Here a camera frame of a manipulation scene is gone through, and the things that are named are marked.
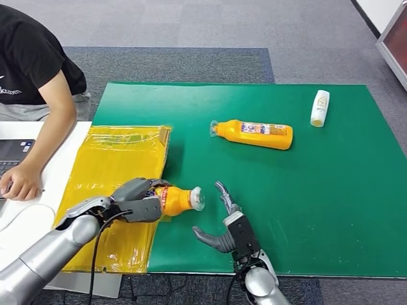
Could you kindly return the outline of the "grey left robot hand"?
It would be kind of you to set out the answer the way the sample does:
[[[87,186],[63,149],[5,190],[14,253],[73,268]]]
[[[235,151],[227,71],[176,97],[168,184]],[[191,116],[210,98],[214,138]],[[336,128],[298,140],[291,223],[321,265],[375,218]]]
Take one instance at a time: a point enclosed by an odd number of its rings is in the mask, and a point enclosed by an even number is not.
[[[115,202],[140,200],[143,198],[151,188],[169,186],[171,186],[171,184],[164,179],[138,177],[129,180],[119,187],[110,197]]]

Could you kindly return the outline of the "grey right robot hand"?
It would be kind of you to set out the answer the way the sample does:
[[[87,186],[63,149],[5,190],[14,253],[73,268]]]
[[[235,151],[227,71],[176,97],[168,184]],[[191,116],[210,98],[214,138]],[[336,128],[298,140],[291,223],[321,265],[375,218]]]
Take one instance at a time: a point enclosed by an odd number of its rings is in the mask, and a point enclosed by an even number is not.
[[[193,226],[192,231],[196,239],[202,243],[214,248],[221,253],[231,253],[236,250],[236,246],[228,226],[242,216],[243,213],[242,212],[241,207],[237,205],[223,183],[217,180],[215,186],[220,191],[220,198],[224,202],[227,213],[227,216],[223,220],[226,232],[222,235],[214,236],[205,233],[197,226]]]

